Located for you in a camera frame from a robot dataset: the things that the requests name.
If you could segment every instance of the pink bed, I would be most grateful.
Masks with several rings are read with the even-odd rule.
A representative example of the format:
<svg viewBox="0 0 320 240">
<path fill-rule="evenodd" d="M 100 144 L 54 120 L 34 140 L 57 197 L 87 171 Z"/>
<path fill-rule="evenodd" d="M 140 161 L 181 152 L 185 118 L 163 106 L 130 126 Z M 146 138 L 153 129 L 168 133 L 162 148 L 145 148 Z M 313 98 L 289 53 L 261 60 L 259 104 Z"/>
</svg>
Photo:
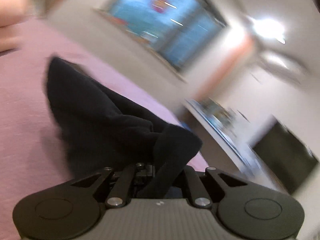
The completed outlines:
<svg viewBox="0 0 320 240">
<path fill-rule="evenodd" d="M 0 239 L 19 239 L 12 222 L 15 204 L 26 195 L 70 179 L 43 93 L 48 57 L 80 63 L 103 85 L 173 124 L 176 117 L 144 90 L 80 46 L 30 19 L 20 24 L 25 43 L 0 56 Z M 208 166 L 200 153 L 189 165 Z"/>
</svg>

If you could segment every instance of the white ceiling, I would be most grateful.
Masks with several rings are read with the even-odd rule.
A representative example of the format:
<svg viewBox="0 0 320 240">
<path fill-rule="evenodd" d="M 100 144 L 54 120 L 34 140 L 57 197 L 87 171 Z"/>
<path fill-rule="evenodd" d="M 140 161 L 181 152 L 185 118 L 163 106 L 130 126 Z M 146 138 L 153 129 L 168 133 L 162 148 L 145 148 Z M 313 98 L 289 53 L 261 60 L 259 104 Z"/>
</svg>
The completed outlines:
<svg viewBox="0 0 320 240">
<path fill-rule="evenodd" d="M 286 44 L 261 38 L 262 44 L 300 61 L 320 75 L 320 13 L 313 0 L 239 0 L 248 16 L 272 18 L 284 28 Z"/>
</svg>

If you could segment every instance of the desk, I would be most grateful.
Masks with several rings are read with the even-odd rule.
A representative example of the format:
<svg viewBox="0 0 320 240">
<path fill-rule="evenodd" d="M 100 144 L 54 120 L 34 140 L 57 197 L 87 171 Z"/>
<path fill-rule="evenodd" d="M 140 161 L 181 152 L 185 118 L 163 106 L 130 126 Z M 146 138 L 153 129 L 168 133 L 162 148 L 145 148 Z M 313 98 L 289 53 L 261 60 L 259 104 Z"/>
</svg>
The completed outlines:
<svg viewBox="0 0 320 240">
<path fill-rule="evenodd" d="M 242 142 L 235 144 L 223 131 L 210 122 L 202 111 L 201 105 L 195 100 L 185 100 L 183 105 L 225 151 L 239 171 L 246 175 L 248 180 L 285 192 L 285 189 L 273 179 L 269 171 L 263 168 L 264 164 L 261 163 L 261 160 L 251 150 L 249 145 Z"/>
</svg>

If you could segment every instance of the black monitor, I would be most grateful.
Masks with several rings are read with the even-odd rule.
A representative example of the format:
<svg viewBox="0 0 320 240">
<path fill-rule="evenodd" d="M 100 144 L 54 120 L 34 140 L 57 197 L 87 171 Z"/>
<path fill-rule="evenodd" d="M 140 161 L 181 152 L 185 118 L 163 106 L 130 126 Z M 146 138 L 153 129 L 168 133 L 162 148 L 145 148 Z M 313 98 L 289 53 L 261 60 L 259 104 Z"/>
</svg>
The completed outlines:
<svg viewBox="0 0 320 240">
<path fill-rule="evenodd" d="M 318 164 L 309 148 L 278 121 L 253 150 L 281 181 L 289 194 L 298 189 Z"/>
</svg>

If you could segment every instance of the black fabric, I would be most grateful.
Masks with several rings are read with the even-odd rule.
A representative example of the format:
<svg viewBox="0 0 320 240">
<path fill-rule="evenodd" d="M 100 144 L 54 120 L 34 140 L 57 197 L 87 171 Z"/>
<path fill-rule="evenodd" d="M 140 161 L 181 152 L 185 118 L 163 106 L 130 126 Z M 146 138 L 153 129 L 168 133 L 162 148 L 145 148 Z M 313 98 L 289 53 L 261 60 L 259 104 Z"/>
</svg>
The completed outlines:
<svg viewBox="0 0 320 240">
<path fill-rule="evenodd" d="M 139 197 L 163 197 L 201 140 L 190 131 L 154 115 L 133 101 L 53 57 L 47 97 L 66 142 L 68 166 L 75 177 L 110 166 L 152 162 L 156 176 Z"/>
</svg>

